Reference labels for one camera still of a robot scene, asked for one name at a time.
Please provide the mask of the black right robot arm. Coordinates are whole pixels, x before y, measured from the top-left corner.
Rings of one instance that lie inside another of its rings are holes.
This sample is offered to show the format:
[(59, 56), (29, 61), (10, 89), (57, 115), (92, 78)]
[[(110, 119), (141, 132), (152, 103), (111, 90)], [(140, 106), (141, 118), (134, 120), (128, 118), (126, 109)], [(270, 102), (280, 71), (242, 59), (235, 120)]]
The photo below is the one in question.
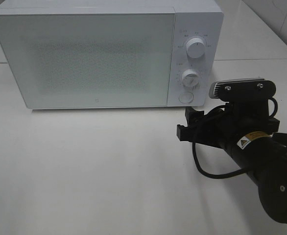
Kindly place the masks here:
[(177, 125), (180, 141), (223, 149), (239, 166), (229, 173), (208, 173), (193, 150), (197, 170), (211, 179), (246, 174), (257, 185), (268, 216), (287, 224), (287, 133), (279, 133), (280, 122), (268, 102), (228, 102), (209, 112), (187, 107), (185, 117), (187, 125)]

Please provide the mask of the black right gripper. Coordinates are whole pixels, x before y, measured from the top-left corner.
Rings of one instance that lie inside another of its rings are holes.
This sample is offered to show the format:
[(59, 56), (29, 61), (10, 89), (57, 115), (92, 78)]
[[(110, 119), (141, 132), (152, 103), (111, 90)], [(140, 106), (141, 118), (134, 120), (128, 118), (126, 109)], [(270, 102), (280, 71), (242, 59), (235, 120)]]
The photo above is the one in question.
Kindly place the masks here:
[(253, 102), (227, 102), (210, 110), (204, 111), (193, 107), (185, 108), (187, 124), (177, 124), (176, 136), (179, 141), (195, 142), (221, 148), (230, 152), (232, 147), (244, 135), (261, 131), (268, 135), (278, 131), (280, 122), (275, 118), (278, 103), (272, 100), (274, 110), (269, 113), (268, 100)]

